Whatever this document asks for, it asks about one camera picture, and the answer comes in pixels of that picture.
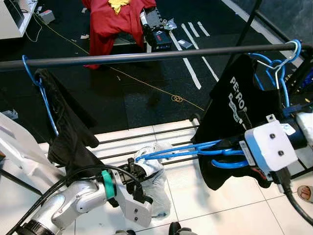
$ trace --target person's foot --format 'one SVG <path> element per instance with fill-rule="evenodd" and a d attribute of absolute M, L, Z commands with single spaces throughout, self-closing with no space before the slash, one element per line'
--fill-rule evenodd
<path fill-rule="evenodd" d="M 313 203 L 312 191 L 313 191 L 312 186 L 305 186 L 305 185 L 300 186 L 298 188 L 298 196 L 306 202 Z"/>

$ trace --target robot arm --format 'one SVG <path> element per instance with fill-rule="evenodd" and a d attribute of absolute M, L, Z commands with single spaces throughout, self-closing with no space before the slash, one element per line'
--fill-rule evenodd
<path fill-rule="evenodd" d="M 110 174 L 104 171 L 103 176 L 104 182 L 75 181 L 64 191 L 53 195 L 17 233 L 61 235 L 77 217 L 105 204 L 110 198 L 118 202 L 127 219 L 148 227 L 151 222 L 152 201 L 144 195 L 134 199 L 116 170 L 112 170 Z"/>
<path fill-rule="evenodd" d="M 44 193 L 65 174 L 52 165 L 34 137 L 0 113 L 0 151 Z"/>

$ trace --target white tape line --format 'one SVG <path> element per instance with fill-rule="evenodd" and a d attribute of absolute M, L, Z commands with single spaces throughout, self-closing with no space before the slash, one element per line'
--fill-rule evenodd
<path fill-rule="evenodd" d="M 194 33 L 194 35 L 195 35 L 197 38 L 200 37 L 200 35 L 199 35 L 198 32 L 196 31 L 194 25 L 193 25 L 191 22 L 188 22 L 188 24 L 189 24 L 189 27 L 190 27 L 191 31 Z"/>
<path fill-rule="evenodd" d="M 185 26 L 185 24 L 181 24 L 182 29 L 185 31 L 185 33 L 187 34 L 189 40 L 191 41 L 191 43 L 194 45 L 194 47 L 199 50 L 199 47 L 197 45 L 197 43 L 195 42 L 195 40 L 193 39 L 193 37 L 191 36 L 191 34 L 189 33 L 187 27 Z"/>
<path fill-rule="evenodd" d="M 182 29 L 185 31 L 185 33 L 187 34 L 188 38 L 190 39 L 190 41 L 192 42 L 192 44 L 194 45 L 194 47 L 199 50 L 198 45 L 196 44 L 195 40 L 192 38 L 191 34 L 189 33 L 188 29 L 186 28 L 186 26 L 184 24 L 181 24 Z M 215 80 L 218 82 L 219 78 L 217 77 L 217 75 L 214 73 L 213 69 L 211 68 L 211 66 L 209 65 L 208 61 L 206 60 L 206 58 L 204 56 L 201 57 L 202 60 L 205 62 L 206 66 L 208 67 L 208 69 L 210 70 L 212 76 L 215 78 Z"/>
<path fill-rule="evenodd" d="M 211 68 L 211 66 L 209 65 L 208 61 L 206 60 L 206 58 L 203 56 L 202 57 L 203 61 L 205 62 L 206 66 L 209 68 L 209 70 L 211 71 L 211 74 L 213 75 L 213 77 L 215 78 L 215 80 L 218 82 L 219 78 L 217 77 L 217 75 L 215 74 L 215 72 L 213 71 L 213 69 Z"/>
<path fill-rule="evenodd" d="M 202 32 L 208 37 L 210 36 L 210 34 L 205 30 L 205 28 L 203 27 L 202 23 L 200 21 L 198 21 L 198 25 L 200 27 L 200 29 L 202 30 Z"/>
<path fill-rule="evenodd" d="M 182 50 L 180 45 L 179 45 L 179 43 L 177 42 L 174 34 L 171 31 L 170 31 L 169 34 L 170 34 L 170 37 L 171 37 L 174 45 L 176 46 L 177 50 Z M 189 71 L 189 73 L 191 75 L 191 78 L 194 81 L 196 87 L 200 90 L 201 89 L 201 84 L 200 84 L 200 82 L 199 82 L 199 80 L 198 80 L 198 78 L 196 76 L 195 71 L 193 70 L 193 68 L 191 67 L 191 64 L 189 63 L 189 60 L 187 58 L 183 58 L 183 61 L 184 61 L 185 65 L 186 65 L 186 67 L 187 67 L 187 69 L 188 69 L 188 71 Z"/>

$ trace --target black garment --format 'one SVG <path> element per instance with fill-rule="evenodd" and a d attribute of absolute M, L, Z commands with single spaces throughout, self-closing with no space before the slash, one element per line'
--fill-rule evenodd
<path fill-rule="evenodd" d="M 95 121 L 79 106 L 57 78 L 48 70 L 37 70 L 35 79 L 39 80 L 39 78 L 42 79 L 50 110 L 59 132 L 59 135 L 50 144 L 48 159 L 65 166 L 67 174 L 87 165 L 102 164 L 86 148 L 86 146 L 95 148 L 99 145 L 98 139 L 85 125 L 87 124 L 90 127 Z M 76 178 L 90 177 L 100 172 L 101 170 L 99 169 L 89 170 L 81 172 Z"/>
<path fill-rule="evenodd" d="M 242 135 L 245 128 L 250 129 L 266 122 L 266 116 L 275 114 L 281 117 L 279 93 L 262 91 L 254 84 L 256 63 L 247 55 L 241 55 L 223 74 L 210 96 L 212 98 L 206 114 L 193 137 L 194 143 L 221 140 Z M 220 145 L 238 145 L 244 137 L 226 140 Z M 209 188 L 217 190 L 230 177 L 251 176 L 258 180 L 260 186 L 268 188 L 270 182 L 264 175 L 249 166 L 238 169 L 221 169 L 211 164 L 212 159 L 222 162 L 242 161 L 242 156 L 202 156 L 199 164 L 202 176 Z"/>

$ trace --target black rod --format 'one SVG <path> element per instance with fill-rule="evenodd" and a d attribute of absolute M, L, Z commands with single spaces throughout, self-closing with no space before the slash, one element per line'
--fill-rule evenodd
<path fill-rule="evenodd" d="M 227 55 L 246 52 L 261 51 L 284 51 L 294 50 L 294 44 L 276 44 L 276 45 L 254 45 L 241 47 L 220 47 L 207 48 L 199 50 L 166 51 L 154 53 L 120 54 L 120 55 L 102 55 L 102 56 L 82 56 L 67 58 L 49 58 L 28 60 L 27 64 L 35 68 L 57 67 L 57 66 L 76 66 L 86 64 L 115 64 L 126 62 L 155 61 L 164 59 L 184 58 L 189 56 L 213 56 Z M 303 49 L 313 49 L 310 44 L 302 44 Z M 21 60 L 0 62 L 0 71 L 24 70 Z"/>
<path fill-rule="evenodd" d="M 10 174 L 9 172 L 7 172 L 7 171 L 5 171 L 3 169 L 0 169 L 0 175 L 3 175 L 5 178 L 13 181 L 14 183 L 16 183 L 16 184 L 18 184 L 18 185 L 20 185 L 20 186 L 22 186 L 22 187 L 24 187 L 24 188 L 34 192 L 34 193 L 42 196 L 42 193 L 38 189 L 32 187 L 32 185 L 27 184 L 23 180 L 20 180 L 19 178 L 15 177 L 14 175 Z"/>
<path fill-rule="evenodd" d="M 162 165 L 169 165 L 169 164 L 173 164 L 173 163 L 181 163 L 181 162 L 194 160 L 194 159 L 198 159 L 198 156 L 191 157 L 191 158 L 179 159 L 179 160 L 175 160 L 175 161 L 170 161 L 170 162 L 162 163 Z"/>
<path fill-rule="evenodd" d="M 312 56 L 304 59 L 299 68 L 291 75 L 291 77 L 286 82 L 288 91 L 290 94 L 296 94 L 301 84 L 305 80 L 307 74 L 313 67 Z"/>
<path fill-rule="evenodd" d="M 108 158 L 116 158 L 116 157 L 121 157 L 121 156 L 129 155 L 129 154 L 135 154 L 136 152 L 138 152 L 138 151 L 132 151 L 132 152 L 127 152 L 127 153 L 119 153 L 119 154 L 114 154 L 114 155 L 101 157 L 101 158 L 98 158 L 98 159 L 103 160 L 103 159 L 108 159 Z"/>
<path fill-rule="evenodd" d="M 124 137 L 124 138 L 119 138 L 119 139 L 114 139 L 114 140 L 108 140 L 108 141 L 101 141 L 101 142 L 99 142 L 99 144 L 111 143 L 111 142 L 116 142 L 116 141 L 131 140 L 131 139 L 136 139 L 136 138 L 140 138 L 140 137 L 159 135 L 159 134 L 164 134 L 164 133 L 174 132 L 174 131 L 182 131 L 182 130 L 197 128 L 197 127 L 199 127 L 199 125 L 181 127 L 181 128 L 167 130 L 167 131 L 159 131 L 159 132 L 147 133 L 147 134 L 142 134 L 142 135 L 137 135 L 137 136 L 129 136 L 129 137 Z"/>
<path fill-rule="evenodd" d="M 191 141 L 186 141 L 186 142 L 181 142 L 181 143 L 174 143 L 172 144 L 172 146 L 178 146 L 178 145 L 183 145 L 183 144 L 189 144 L 192 143 Z M 108 159 L 108 158 L 116 158 L 116 157 L 121 157 L 121 156 L 125 156 L 125 155 L 129 155 L 129 154 L 135 154 L 137 151 L 132 151 L 132 152 L 127 152 L 127 153 L 119 153 L 119 154 L 114 154 L 114 155 L 109 155 L 109 156 L 105 156 L 105 157 L 101 157 L 99 158 L 100 160 L 103 159 Z"/>
<path fill-rule="evenodd" d="M 244 28 L 243 28 L 243 30 L 242 30 L 240 36 L 239 36 L 239 39 L 238 39 L 238 41 L 237 41 L 237 43 L 236 43 L 236 46 L 237 46 L 237 47 L 240 46 L 240 45 L 243 43 L 243 40 L 244 40 L 244 38 L 246 37 L 246 33 L 247 33 L 248 30 L 250 29 L 250 26 L 251 26 L 251 24 L 252 24 L 252 21 L 253 21 L 254 18 L 255 18 L 255 12 L 256 12 L 256 10 L 259 9 L 261 3 L 262 3 L 262 0 L 257 0 L 257 1 L 255 2 L 254 7 L 253 7 L 253 9 L 252 9 L 252 11 L 251 11 L 251 13 L 250 13 L 250 17 L 249 17 L 248 21 L 246 22 L 246 24 L 245 24 L 245 26 L 244 26 Z M 225 66 L 225 69 L 231 64 L 231 62 L 234 60 L 234 57 L 235 57 L 235 54 L 232 54 L 232 55 L 230 56 L 230 58 L 229 58 L 229 60 L 228 60 L 228 62 L 227 62 L 227 64 L 226 64 L 226 66 Z"/>
<path fill-rule="evenodd" d="M 270 21 L 262 12 L 259 10 L 255 10 L 255 15 L 259 17 L 259 19 L 264 22 L 271 30 L 273 30 L 281 39 L 284 40 L 284 42 L 289 42 L 291 39 L 278 28 L 276 25 L 273 24 L 272 21 Z"/>

